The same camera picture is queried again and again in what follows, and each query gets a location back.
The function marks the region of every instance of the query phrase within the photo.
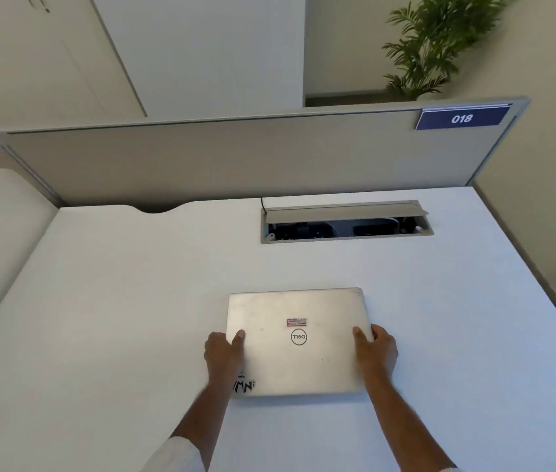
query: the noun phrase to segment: desk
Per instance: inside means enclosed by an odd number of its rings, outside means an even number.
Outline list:
[[[206,381],[228,295],[358,286],[396,384],[464,469],[556,470],[556,309],[468,187],[417,199],[432,237],[261,245],[258,199],[61,209],[0,305],[0,472],[135,472]],[[211,471],[397,466],[365,395],[233,400]]]

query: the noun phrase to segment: potted plant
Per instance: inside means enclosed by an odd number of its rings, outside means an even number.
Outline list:
[[[403,25],[403,38],[386,43],[386,56],[403,72],[387,74],[387,91],[395,101],[415,101],[441,92],[459,72],[456,59],[494,30],[510,0],[422,0],[394,10],[387,21]]]

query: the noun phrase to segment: laptop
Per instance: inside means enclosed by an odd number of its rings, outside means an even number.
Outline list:
[[[354,393],[363,389],[353,326],[373,341],[361,288],[234,293],[226,338],[245,330],[235,397]]]

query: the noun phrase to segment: finger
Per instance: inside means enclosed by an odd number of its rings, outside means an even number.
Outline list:
[[[355,326],[352,329],[352,335],[355,337],[355,343],[362,343],[367,341],[365,333],[363,333],[361,328],[359,328],[358,326]]]
[[[239,330],[236,332],[235,337],[232,339],[232,346],[236,349],[243,349],[243,342],[245,341],[245,331]]]
[[[385,328],[375,324],[372,324],[372,334],[374,335],[374,339],[389,336],[389,333],[387,333],[387,330]]]

